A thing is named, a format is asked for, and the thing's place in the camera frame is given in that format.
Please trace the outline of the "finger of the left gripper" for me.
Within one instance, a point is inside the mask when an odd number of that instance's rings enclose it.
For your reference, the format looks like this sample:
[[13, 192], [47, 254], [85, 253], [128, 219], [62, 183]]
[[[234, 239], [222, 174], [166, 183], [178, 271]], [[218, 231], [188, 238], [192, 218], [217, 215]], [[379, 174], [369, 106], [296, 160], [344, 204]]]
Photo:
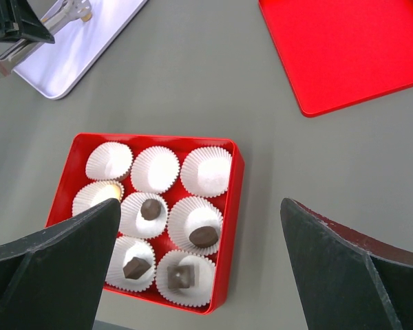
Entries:
[[26, 0], [0, 0], [0, 43], [54, 43], [54, 36]]

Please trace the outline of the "dark square chocolate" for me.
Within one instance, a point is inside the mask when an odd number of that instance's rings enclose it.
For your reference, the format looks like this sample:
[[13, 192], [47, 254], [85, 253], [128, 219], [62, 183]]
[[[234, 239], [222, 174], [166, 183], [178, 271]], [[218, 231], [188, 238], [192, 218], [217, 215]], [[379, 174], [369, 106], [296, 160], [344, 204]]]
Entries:
[[193, 265], [170, 265], [167, 267], [167, 287], [169, 289], [188, 289], [195, 285]]

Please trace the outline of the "red box lid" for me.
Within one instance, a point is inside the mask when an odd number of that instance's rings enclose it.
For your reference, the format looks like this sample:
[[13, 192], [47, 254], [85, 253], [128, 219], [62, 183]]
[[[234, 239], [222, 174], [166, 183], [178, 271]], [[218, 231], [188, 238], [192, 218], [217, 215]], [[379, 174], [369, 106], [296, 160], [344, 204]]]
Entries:
[[413, 87], [413, 1], [260, 1], [301, 113]]

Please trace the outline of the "caramel oval chocolate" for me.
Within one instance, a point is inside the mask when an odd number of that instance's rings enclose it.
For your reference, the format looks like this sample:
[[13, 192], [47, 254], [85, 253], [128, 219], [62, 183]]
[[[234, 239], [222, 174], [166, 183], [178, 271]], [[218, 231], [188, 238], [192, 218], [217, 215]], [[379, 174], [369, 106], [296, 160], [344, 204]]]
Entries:
[[85, 16], [81, 17], [83, 22], [88, 22], [92, 18], [92, 13], [88, 12]]

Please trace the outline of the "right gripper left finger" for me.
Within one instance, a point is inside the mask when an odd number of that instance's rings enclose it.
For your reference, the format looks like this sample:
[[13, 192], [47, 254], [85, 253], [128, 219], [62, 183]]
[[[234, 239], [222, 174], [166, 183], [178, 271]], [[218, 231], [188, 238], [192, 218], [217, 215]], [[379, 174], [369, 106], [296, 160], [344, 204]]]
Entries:
[[92, 329], [119, 223], [112, 198], [0, 245], [0, 329]]

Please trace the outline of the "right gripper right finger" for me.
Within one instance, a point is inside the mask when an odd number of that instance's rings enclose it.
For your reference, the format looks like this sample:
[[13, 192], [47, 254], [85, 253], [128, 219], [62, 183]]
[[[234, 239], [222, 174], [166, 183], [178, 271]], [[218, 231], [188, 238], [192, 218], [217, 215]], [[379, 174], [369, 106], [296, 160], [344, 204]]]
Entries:
[[309, 329], [413, 329], [413, 252], [294, 199], [280, 217]]

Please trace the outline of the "cream white chocolate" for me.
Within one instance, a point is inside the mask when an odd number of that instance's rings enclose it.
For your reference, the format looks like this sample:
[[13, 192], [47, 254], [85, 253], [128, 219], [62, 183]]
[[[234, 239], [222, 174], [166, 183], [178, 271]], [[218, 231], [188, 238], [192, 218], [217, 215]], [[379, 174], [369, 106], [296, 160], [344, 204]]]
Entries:
[[106, 199], [114, 198], [119, 201], [122, 199], [122, 189], [116, 184], [106, 185], [101, 193]]

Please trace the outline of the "metal tongs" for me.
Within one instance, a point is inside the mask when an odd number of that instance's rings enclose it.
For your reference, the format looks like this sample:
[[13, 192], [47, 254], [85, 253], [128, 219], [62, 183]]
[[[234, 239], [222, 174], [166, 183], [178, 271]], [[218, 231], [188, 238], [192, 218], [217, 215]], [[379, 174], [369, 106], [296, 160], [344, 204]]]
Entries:
[[[54, 36], [68, 23], [81, 19], [88, 12], [92, 12], [92, 5], [89, 1], [64, 0], [54, 14], [40, 21]], [[24, 61], [42, 42], [20, 40], [12, 44], [12, 47], [0, 55], [0, 76], [8, 76], [14, 67]]]

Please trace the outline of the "dark round chocolate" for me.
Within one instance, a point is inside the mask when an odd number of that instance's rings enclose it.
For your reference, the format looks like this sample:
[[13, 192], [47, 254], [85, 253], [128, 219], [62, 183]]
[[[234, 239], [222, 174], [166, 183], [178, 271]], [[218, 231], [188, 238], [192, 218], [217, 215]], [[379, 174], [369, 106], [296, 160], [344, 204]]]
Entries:
[[156, 199], [146, 199], [140, 208], [141, 217], [146, 221], [153, 221], [160, 216], [161, 203]]

